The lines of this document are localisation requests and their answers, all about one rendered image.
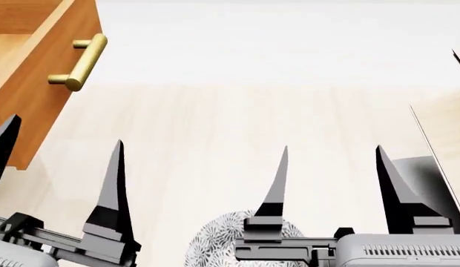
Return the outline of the white patterned round robot part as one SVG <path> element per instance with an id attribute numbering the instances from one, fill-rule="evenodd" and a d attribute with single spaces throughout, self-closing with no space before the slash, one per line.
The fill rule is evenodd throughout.
<path id="1" fill-rule="evenodd" d="M 306 267 L 303 262 L 236 260 L 234 244 L 243 236 L 243 221 L 255 211 L 233 211 L 205 224 L 185 253 L 184 267 Z"/>

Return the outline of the wooden cabinet drawer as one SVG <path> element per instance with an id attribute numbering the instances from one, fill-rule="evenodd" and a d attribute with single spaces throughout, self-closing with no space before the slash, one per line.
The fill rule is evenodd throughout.
<path id="1" fill-rule="evenodd" d="M 96 0 L 0 0 L 0 124 L 22 120 L 9 166 L 29 166 L 75 93 L 48 76 L 69 74 L 84 52 L 73 41 L 97 33 Z"/>

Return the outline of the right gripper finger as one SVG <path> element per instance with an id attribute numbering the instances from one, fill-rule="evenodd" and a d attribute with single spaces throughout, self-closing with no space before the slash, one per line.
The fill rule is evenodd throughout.
<path id="1" fill-rule="evenodd" d="M 375 149 L 378 183 L 390 234 L 449 234 L 451 220 L 424 203 L 381 146 Z"/>
<path id="2" fill-rule="evenodd" d="M 244 220 L 246 242 L 280 242 L 283 228 L 283 204 L 289 163 L 288 146 L 283 149 L 274 181 L 260 207 Z"/>

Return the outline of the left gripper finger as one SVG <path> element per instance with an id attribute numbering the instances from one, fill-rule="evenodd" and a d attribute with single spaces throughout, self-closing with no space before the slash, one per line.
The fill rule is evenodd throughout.
<path id="1" fill-rule="evenodd" d="M 141 245 L 134 239 L 125 182 L 124 145 L 111 154 L 98 202 L 83 226 L 81 247 L 87 255 L 122 267 L 137 267 Z"/>
<path id="2" fill-rule="evenodd" d="M 16 144 L 21 123 L 21 118 L 14 114 L 0 126 L 0 180 Z"/>

